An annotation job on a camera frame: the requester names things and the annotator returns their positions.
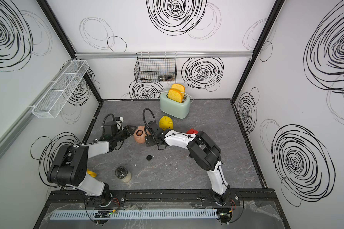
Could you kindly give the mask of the pink piggy bank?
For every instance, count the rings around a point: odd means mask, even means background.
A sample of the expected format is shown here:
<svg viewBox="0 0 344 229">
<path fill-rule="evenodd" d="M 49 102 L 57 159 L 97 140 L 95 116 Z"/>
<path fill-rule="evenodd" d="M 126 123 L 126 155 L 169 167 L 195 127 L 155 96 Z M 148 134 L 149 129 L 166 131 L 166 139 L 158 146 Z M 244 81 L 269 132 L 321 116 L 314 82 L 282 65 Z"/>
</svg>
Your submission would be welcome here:
<svg viewBox="0 0 344 229">
<path fill-rule="evenodd" d="M 134 140 L 139 144 L 145 144 L 146 140 L 145 137 L 147 136 L 145 132 L 145 126 L 138 126 L 135 130 L 133 137 Z"/>
</svg>

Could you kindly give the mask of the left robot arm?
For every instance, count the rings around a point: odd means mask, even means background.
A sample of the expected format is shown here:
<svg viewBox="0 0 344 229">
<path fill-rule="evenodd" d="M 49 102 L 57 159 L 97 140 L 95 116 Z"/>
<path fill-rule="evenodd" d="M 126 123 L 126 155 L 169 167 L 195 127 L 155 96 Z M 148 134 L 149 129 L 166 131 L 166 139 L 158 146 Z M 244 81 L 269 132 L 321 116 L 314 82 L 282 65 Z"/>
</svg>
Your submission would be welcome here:
<svg viewBox="0 0 344 229">
<path fill-rule="evenodd" d="M 117 144 L 132 136 L 137 127 L 127 125 L 119 129 L 116 121 L 103 124 L 102 127 L 99 140 L 78 146 L 61 146 L 51 163 L 47 181 L 83 191 L 86 196 L 94 197 L 98 205 L 106 207 L 112 199 L 109 185 L 87 173 L 88 159 L 116 150 Z"/>
</svg>

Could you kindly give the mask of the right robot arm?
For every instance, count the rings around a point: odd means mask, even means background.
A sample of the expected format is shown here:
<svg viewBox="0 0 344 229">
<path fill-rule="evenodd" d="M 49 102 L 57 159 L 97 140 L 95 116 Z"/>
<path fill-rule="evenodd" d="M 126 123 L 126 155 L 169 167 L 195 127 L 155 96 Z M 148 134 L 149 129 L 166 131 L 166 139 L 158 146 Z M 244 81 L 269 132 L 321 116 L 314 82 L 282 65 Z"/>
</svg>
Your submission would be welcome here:
<svg viewBox="0 0 344 229">
<path fill-rule="evenodd" d="M 180 147 L 187 149 L 197 165 L 205 170 L 215 193 L 213 198 L 219 205 L 229 201 L 230 186 L 223 173 L 220 147 L 203 131 L 197 134 L 163 130 L 156 122 L 145 125 L 147 146 Z"/>
</svg>

